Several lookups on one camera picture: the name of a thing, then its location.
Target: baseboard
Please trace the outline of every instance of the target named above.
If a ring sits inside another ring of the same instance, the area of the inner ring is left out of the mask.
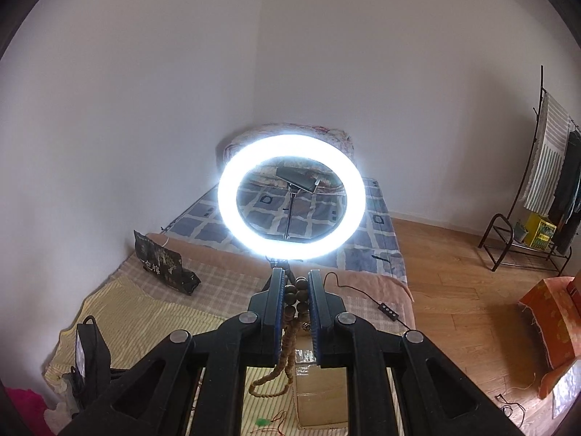
[[[390,211],[389,215],[391,216],[391,218],[419,222],[421,224],[428,224],[430,226],[438,226],[439,228],[444,228],[444,229],[452,230],[452,231],[460,231],[461,233],[474,234],[476,236],[482,236],[482,234],[484,233],[484,231],[473,230],[472,228],[465,228],[463,226],[458,226],[456,224],[452,224],[451,222],[448,222],[448,221],[436,221],[434,219],[424,218],[423,216],[416,216],[414,214],[398,213],[396,211]]]

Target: white wall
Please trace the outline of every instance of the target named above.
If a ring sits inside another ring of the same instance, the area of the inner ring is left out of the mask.
[[[581,120],[581,50],[547,0],[263,0],[255,121],[345,129],[388,208],[482,233],[545,86]]]
[[[261,0],[42,0],[0,62],[0,377],[218,178],[252,123]]]

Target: cardboard box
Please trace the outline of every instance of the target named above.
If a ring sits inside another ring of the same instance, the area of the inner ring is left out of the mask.
[[[313,342],[301,332],[296,340],[294,406],[303,428],[347,428],[347,373],[344,368],[320,368],[315,364]]]

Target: red cloth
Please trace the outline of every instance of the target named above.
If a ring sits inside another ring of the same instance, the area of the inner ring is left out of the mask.
[[[47,406],[39,394],[19,388],[7,388],[6,392],[35,436],[54,436],[44,420],[44,411]]]

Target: striped towel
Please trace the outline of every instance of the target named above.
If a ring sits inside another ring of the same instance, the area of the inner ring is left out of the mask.
[[[544,93],[539,114],[541,143],[537,144],[524,207],[541,216],[548,214],[565,160],[570,116],[548,92]]]

